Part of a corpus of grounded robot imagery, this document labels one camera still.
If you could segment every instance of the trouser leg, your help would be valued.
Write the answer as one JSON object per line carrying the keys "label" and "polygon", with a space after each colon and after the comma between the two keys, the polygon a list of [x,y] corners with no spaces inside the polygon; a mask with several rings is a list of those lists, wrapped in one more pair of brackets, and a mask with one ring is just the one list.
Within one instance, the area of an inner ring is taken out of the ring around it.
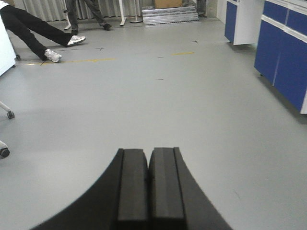
{"label": "trouser leg", "polygon": [[3,24],[5,28],[12,31],[21,40],[23,40],[27,46],[35,53],[41,60],[46,60],[45,50],[47,49],[43,46],[30,32],[30,30],[21,23],[14,15],[0,11]]}
{"label": "trouser leg", "polygon": [[93,13],[95,19],[98,21],[98,23],[104,23],[105,20],[102,16],[101,11],[99,10],[98,5],[96,4],[95,0],[84,0],[88,8],[90,8],[91,12]]}
{"label": "trouser leg", "polygon": [[76,1],[77,0],[65,0],[68,20],[71,23],[71,30],[78,30]]}
{"label": "trouser leg", "polygon": [[29,14],[27,11],[15,8],[13,6],[6,6],[1,9],[1,12],[14,15],[28,29],[62,46],[67,46],[67,43],[72,37],[71,34],[64,33],[63,31],[49,25],[47,22]]}

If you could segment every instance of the stacked metal panels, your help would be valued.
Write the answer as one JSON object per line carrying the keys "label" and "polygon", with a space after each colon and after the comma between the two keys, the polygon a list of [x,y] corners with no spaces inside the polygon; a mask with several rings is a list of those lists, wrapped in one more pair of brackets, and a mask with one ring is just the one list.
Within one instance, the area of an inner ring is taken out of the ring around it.
{"label": "stacked metal panels", "polygon": [[143,7],[142,15],[145,26],[199,21],[193,2],[183,3],[182,7],[174,8],[155,9],[154,6]]}

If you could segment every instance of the white curtain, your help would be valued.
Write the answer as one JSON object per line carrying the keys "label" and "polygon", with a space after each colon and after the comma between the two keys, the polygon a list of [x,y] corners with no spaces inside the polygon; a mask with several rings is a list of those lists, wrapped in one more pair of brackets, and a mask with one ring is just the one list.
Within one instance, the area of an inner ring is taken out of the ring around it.
{"label": "white curtain", "polygon": [[[15,0],[16,7],[25,9],[30,14],[41,18],[44,21],[65,20],[64,14],[65,0]],[[83,0],[77,1],[77,12],[79,19],[94,18],[93,14],[86,6]],[[119,2],[118,0],[95,0],[98,3],[102,15],[105,17],[119,17]],[[142,14],[141,6],[153,5],[153,0],[136,0],[137,15]],[[134,0],[123,0],[125,15],[134,16]]]}

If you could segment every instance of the black shoe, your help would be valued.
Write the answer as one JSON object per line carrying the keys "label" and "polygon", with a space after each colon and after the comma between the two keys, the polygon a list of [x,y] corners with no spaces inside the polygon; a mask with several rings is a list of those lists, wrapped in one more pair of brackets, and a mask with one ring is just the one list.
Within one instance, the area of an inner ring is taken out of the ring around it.
{"label": "black shoe", "polygon": [[104,30],[109,31],[112,26],[110,24],[106,23],[102,27],[104,28]]}
{"label": "black shoe", "polygon": [[72,35],[77,35],[79,32],[77,30],[71,30]]}

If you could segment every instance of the person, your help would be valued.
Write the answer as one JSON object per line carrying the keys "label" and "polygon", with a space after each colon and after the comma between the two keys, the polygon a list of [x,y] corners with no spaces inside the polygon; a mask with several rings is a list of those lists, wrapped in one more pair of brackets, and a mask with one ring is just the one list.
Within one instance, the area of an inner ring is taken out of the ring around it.
{"label": "person", "polygon": [[64,47],[74,46],[83,42],[84,36],[75,36],[49,25],[47,22],[0,0],[0,15],[4,27],[12,31],[43,61],[49,59],[59,62],[62,55],[42,45],[30,30],[48,38]]}
{"label": "person", "polygon": [[[77,0],[65,0],[67,16],[69,22],[71,23],[71,33],[73,35],[77,35],[79,32],[77,24],[76,1]],[[88,6],[88,8],[90,8],[98,24],[102,26],[105,30],[109,31],[112,26],[104,20],[101,11],[98,8],[98,5],[95,3],[95,0],[84,0],[84,1]]]}

